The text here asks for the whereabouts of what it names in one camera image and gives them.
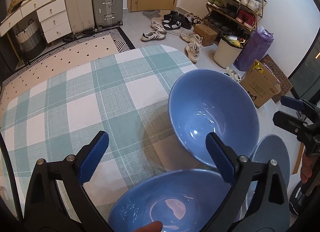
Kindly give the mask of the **right hand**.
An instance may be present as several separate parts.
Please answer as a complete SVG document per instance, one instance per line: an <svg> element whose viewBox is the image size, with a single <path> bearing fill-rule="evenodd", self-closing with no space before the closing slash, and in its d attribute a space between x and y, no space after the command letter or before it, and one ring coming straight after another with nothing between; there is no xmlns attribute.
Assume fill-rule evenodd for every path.
<svg viewBox="0 0 320 232"><path fill-rule="evenodd" d="M300 179L305 184L312 175L312 158L306 154L302 158L302 167L300 169Z"/></svg>

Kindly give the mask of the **left hand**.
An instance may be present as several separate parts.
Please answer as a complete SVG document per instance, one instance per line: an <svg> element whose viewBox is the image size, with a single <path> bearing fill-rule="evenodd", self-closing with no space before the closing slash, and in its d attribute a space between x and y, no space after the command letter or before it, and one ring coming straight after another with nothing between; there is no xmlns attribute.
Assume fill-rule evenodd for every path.
<svg viewBox="0 0 320 232"><path fill-rule="evenodd" d="M162 222L155 221L135 230L135 232L161 232L162 228L163 228Z"/></svg>

